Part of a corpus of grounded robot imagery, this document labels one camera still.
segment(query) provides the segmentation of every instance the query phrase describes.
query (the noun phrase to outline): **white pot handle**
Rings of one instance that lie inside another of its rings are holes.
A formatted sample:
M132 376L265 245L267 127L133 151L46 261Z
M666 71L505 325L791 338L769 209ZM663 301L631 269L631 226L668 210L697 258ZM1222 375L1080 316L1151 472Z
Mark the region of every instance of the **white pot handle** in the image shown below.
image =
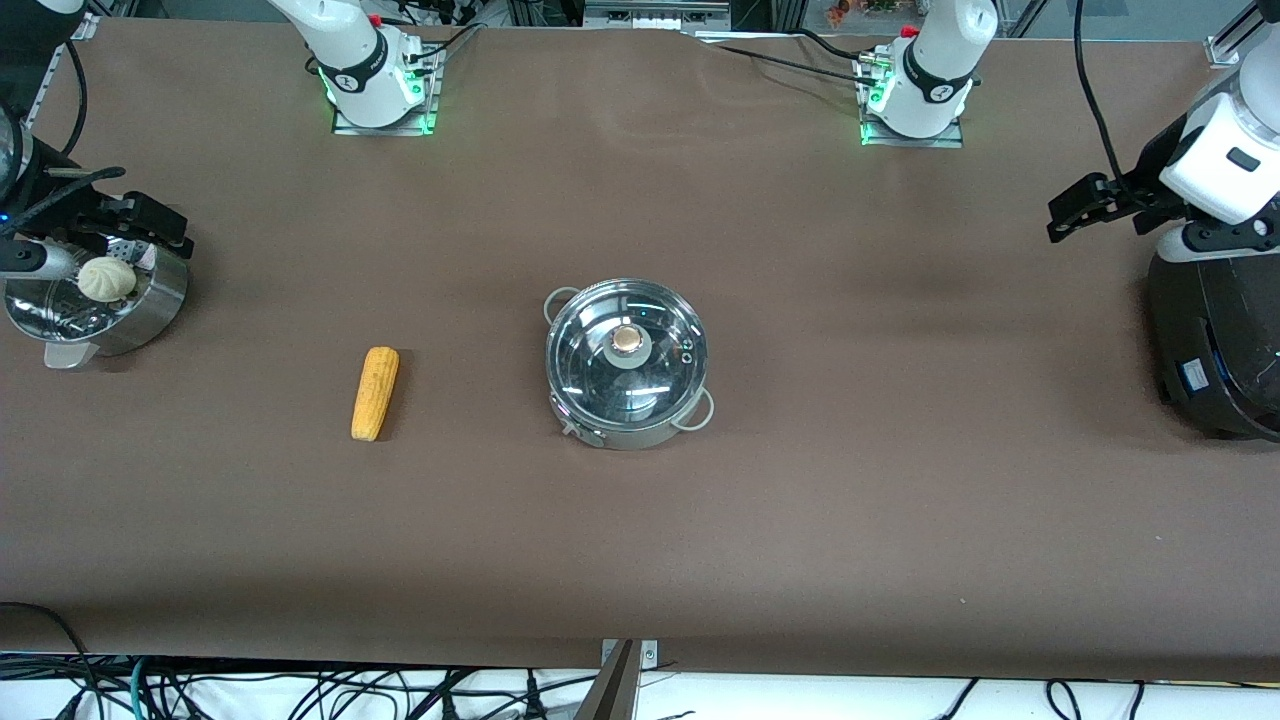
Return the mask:
M552 293L547 296L547 300L543 301L543 319L547 320L547 324L552 324L552 302L556 302L557 297L564 293L577 295L580 292L582 291L576 287L558 287L553 290Z
M703 397L707 398L707 416L703 418L700 423L698 423L696 425L681 425L676 420L672 420L671 421L671 427L676 428L677 430L684 430L686 433L695 433L695 432L705 428L707 423L710 423L712 421L712 416L716 415L716 401L712 400L712 393L707 388L703 388L701 391L699 391L699 402L701 401Z

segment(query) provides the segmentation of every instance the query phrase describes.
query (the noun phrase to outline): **black air fryer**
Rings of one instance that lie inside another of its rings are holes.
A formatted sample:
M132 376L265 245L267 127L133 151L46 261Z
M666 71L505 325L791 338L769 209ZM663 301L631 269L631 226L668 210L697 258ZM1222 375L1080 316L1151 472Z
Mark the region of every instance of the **black air fryer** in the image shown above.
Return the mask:
M1151 261L1165 398L1212 436L1280 442L1280 255Z

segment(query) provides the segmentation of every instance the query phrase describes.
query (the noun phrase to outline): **stainless steel pot held by robot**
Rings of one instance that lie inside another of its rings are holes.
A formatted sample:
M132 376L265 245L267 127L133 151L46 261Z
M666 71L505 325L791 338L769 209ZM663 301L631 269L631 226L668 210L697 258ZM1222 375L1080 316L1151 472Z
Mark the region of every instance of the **stainless steel pot held by robot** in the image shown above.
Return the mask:
M553 319L552 305L572 295ZM543 304L552 409L594 447L643 450L700 430L716 413L707 380L707 336L694 309L668 287L613 279L562 287ZM707 413L690 424L703 398Z

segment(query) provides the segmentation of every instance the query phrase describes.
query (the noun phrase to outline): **lid knob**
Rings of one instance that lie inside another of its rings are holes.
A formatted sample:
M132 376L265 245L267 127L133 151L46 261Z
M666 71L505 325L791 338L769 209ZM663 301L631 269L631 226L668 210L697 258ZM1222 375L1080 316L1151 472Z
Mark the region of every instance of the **lid knob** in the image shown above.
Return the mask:
M644 337L640 334L640 331L631 324L623 324L614 328L613 336L609 340L613 345L613 350L617 350L623 355L630 355L631 352L640 350L640 346L644 345Z

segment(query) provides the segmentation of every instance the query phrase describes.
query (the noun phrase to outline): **teal cable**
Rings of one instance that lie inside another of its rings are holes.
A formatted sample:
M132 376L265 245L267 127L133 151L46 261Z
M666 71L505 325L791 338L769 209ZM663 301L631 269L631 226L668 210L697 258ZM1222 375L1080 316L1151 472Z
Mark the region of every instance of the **teal cable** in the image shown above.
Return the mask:
M138 687L142 684L142 662L146 657L140 657L137 662L133 664L133 673L129 674L129 703L133 705L133 717L134 720L147 720L142 716L142 698L138 693Z

